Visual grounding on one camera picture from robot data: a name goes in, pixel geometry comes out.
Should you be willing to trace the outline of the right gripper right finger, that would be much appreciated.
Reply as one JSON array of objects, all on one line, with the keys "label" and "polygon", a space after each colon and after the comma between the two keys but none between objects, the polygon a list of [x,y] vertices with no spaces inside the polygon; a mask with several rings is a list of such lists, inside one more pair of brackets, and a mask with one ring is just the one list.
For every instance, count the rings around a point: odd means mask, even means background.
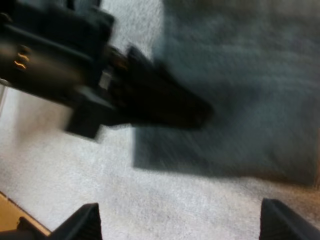
[{"label": "right gripper right finger", "polygon": [[318,240],[320,231],[277,199],[264,198],[260,210],[260,240]]}]

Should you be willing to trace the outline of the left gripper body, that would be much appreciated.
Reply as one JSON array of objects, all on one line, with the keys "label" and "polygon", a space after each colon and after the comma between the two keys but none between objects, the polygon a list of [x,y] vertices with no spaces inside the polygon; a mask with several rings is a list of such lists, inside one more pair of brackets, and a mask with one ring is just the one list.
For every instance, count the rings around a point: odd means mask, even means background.
[{"label": "left gripper body", "polygon": [[65,130],[95,139],[112,109],[99,82],[114,22],[98,4],[2,4],[1,85],[71,108]]}]

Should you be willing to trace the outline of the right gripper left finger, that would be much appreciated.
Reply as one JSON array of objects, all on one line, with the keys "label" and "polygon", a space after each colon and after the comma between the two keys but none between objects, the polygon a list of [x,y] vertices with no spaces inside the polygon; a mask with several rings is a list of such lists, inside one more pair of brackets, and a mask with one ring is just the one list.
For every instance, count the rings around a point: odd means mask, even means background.
[{"label": "right gripper left finger", "polygon": [[98,203],[81,206],[50,234],[51,240],[102,240]]}]

